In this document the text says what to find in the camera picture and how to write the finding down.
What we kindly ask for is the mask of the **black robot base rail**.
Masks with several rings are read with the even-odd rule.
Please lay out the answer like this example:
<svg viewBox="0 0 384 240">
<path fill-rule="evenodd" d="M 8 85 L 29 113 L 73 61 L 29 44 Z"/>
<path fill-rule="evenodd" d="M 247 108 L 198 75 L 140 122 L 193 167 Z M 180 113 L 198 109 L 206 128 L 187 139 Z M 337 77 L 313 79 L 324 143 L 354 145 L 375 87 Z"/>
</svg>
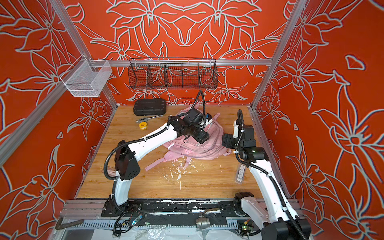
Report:
<svg viewBox="0 0 384 240">
<path fill-rule="evenodd" d="M 233 199 L 130 199 L 117 207 L 108 198 L 101 212 L 103 218 L 123 216 L 121 221 L 133 221 L 139 214 L 142 219 L 138 226 L 195 226 L 199 217 L 209 219 L 211 225 L 224 226 L 230 219 L 250 218 L 235 208 Z"/>
</svg>

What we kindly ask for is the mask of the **pink student backpack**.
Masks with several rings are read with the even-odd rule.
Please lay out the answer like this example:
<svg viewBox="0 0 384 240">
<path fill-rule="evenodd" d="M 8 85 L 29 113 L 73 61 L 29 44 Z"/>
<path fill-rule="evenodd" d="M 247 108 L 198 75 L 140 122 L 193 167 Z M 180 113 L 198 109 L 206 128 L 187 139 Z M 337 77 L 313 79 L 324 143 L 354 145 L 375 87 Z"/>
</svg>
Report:
<svg viewBox="0 0 384 240">
<path fill-rule="evenodd" d="M 145 170 L 149 171 L 161 163 L 176 161 L 181 158 L 186 159 L 185 165 L 182 166 L 185 169 L 190 165 L 191 160 L 208 161 L 220 156 L 228 156 L 231 150 L 222 146 L 224 130 L 218 122 L 220 115 L 220 113 L 216 113 L 213 116 L 213 122 L 204 129 L 209 134 L 207 141 L 200 144 L 193 138 L 189 141 L 184 141 L 182 137 L 169 141 L 163 144 L 168 149 L 164 157 L 145 167 Z"/>
</svg>

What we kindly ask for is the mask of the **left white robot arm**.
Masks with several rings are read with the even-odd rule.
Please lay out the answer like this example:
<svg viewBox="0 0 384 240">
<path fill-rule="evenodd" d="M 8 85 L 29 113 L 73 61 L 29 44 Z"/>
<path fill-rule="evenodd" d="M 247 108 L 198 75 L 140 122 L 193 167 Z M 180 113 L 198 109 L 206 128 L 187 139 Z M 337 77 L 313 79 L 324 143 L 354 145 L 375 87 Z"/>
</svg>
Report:
<svg viewBox="0 0 384 240">
<path fill-rule="evenodd" d="M 206 101 L 202 90 L 199 90 L 194 103 L 186 113 L 169 116 L 167 122 L 152 133 L 132 141 L 121 141 L 106 157 L 103 173 L 108 180 L 114 182 L 110 195 L 115 209 L 122 214 L 135 212 L 138 207 L 128 207 L 129 190 L 133 178 L 140 173 L 138 162 L 159 146 L 181 136 L 192 137 L 199 144 L 209 139 L 206 126 L 213 117 L 206 113 Z"/>
</svg>

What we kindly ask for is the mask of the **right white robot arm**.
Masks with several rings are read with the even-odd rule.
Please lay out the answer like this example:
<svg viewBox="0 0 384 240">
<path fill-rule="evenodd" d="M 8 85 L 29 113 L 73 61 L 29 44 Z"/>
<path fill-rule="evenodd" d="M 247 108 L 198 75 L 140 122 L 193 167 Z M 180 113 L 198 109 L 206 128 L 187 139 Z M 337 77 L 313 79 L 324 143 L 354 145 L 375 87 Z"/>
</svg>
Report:
<svg viewBox="0 0 384 240">
<path fill-rule="evenodd" d="M 243 225 L 238 234 L 244 237 L 260 236 L 263 240 L 308 240 L 312 233 L 309 221 L 300 217 L 285 196 L 266 151 L 257 146 L 254 128 L 245 124 L 241 110 L 238 110 L 237 117 L 234 133 L 224 134 L 222 145 L 233 150 L 237 161 L 250 170 L 265 203 L 262 207 L 250 192 L 235 195 L 236 213 L 249 216 L 256 227 L 251 230 Z"/>
</svg>

